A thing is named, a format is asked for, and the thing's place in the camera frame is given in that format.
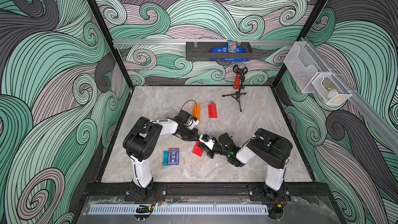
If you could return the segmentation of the red square paper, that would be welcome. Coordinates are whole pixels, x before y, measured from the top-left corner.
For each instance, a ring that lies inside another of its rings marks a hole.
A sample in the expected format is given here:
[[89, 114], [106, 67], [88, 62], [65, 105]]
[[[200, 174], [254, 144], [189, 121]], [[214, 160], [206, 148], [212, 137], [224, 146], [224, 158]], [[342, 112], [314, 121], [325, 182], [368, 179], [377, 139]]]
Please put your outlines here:
[[203, 152], [204, 152], [204, 150], [203, 150], [203, 148], [200, 146], [200, 144], [201, 144], [200, 141], [196, 142], [196, 144], [195, 144], [195, 146], [194, 146], [194, 148], [193, 148], [193, 150], [192, 150], [192, 153], [195, 154], [195, 155], [197, 155], [197, 156], [199, 156], [199, 157], [201, 157], [201, 156], [203, 155]]
[[208, 117], [209, 118], [218, 118], [217, 106], [214, 102], [211, 102], [208, 105]]

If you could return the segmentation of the orange square paper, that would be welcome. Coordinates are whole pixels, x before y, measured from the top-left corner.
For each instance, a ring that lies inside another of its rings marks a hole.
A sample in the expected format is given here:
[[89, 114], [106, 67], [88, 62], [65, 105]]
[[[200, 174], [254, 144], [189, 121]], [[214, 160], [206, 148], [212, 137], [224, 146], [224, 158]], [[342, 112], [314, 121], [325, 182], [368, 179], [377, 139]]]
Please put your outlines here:
[[192, 108], [192, 116], [195, 117], [197, 120], [200, 120], [201, 118], [201, 106], [198, 103], [195, 103]]

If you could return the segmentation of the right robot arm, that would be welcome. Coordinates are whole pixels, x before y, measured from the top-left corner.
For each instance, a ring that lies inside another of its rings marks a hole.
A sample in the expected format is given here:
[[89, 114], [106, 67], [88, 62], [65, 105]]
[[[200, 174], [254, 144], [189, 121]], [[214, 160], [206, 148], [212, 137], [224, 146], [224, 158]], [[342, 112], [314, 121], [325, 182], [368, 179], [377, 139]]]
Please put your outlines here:
[[240, 168], [252, 158], [258, 157], [267, 164], [267, 175], [260, 197], [275, 202], [284, 195], [282, 190], [292, 143], [273, 132], [258, 128], [253, 137], [238, 147], [232, 138], [222, 134], [218, 139], [207, 134], [199, 137], [199, 147], [212, 159], [214, 155], [225, 156], [227, 162]]

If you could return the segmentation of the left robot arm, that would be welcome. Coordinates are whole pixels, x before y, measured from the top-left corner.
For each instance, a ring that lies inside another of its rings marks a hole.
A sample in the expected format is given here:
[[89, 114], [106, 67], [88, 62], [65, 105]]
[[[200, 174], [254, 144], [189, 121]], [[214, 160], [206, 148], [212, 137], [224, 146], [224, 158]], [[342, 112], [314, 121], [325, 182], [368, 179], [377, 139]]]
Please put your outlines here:
[[149, 158], [160, 136], [173, 135], [187, 142], [199, 140], [199, 120], [181, 110], [174, 118], [150, 120], [140, 117], [123, 141], [123, 148], [133, 166], [132, 199], [148, 200], [153, 192], [153, 176]]

